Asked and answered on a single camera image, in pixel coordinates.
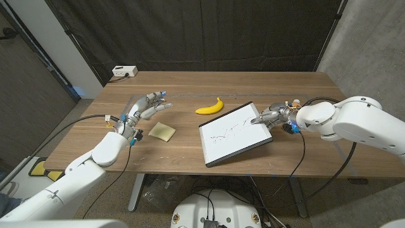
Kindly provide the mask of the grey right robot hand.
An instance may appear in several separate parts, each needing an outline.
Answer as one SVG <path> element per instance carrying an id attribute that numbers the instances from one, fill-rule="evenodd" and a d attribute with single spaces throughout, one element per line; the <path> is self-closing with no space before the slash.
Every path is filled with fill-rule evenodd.
<path id="1" fill-rule="evenodd" d="M 296 124 L 297 112 L 297 108 L 288 106 L 285 103 L 273 103 L 256 118 L 252 119 L 251 124 L 265 124 L 268 130 L 277 125 Z"/>

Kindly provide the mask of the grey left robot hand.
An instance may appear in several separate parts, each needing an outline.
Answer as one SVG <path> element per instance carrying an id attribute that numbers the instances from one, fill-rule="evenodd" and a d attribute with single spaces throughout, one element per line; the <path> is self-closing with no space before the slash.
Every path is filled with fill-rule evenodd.
<path id="1" fill-rule="evenodd" d="M 125 123 L 135 126 L 139 120 L 148 120 L 157 112 L 171 108 L 172 103 L 164 99 L 165 91 L 152 92 L 138 99 L 125 115 Z"/>

